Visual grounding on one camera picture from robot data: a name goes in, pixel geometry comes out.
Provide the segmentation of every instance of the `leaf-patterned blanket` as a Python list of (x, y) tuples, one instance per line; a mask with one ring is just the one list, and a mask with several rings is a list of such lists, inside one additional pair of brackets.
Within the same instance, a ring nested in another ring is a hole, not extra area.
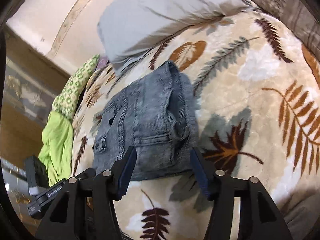
[[(92, 164), (108, 100), (168, 59), (193, 84), (205, 159), (233, 177), (258, 177), (284, 213), (318, 189), (319, 63), (284, 24), (254, 11), (188, 28), (119, 79), (111, 65), (95, 73), (73, 121), (72, 175)], [(192, 172), (132, 181), (115, 203), (131, 238), (168, 240), (203, 239), (211, 205)], [(238, 216), (236, 206), (231, 239)]]

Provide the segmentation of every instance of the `metal bolt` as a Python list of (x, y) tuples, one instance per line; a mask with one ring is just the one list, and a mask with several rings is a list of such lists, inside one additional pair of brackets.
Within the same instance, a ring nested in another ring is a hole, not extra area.
[(69, 183), (75, 183), (77, 181), (77, 178), (76, 177), (71, 177), (69, 180)]
[(216, 170), (218, 176), (224, 176), (226, 173), (223, 170)]
[(106, 170), (102, 173), (103, 176), (108, 177), (112, 174), (112, 172), (110, 170)]
[(259, 179), (257, 177), (250, 177), (250, 181), (252, 183), (258, 183), (259, 182)]

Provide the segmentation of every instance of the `pillowcase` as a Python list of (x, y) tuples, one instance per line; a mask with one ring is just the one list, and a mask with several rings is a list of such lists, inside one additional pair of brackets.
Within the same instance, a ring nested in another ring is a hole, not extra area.
[(247, 7), (242, 0), (115, 0), (103, 12), (98, 34), (119, 74), (185, 27)]

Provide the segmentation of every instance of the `wall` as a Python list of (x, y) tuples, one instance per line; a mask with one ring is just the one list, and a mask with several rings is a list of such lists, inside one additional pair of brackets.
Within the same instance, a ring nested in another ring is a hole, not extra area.
[(112, 1), (26, 0), (7, 24), (34, 49), (72, 74), (92, 55), (103, 53), (96, 26)]

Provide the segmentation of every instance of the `folded denim garment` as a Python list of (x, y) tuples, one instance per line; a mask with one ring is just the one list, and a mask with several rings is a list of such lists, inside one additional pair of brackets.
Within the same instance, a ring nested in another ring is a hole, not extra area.
[(169, 176), (190, 169), (189, 151), (197, 142), (192, 85), (172, 61), (166, 61), (107, 103), (92, 167), (97, 174), (110, 169), (135, 146), (132, 180)]

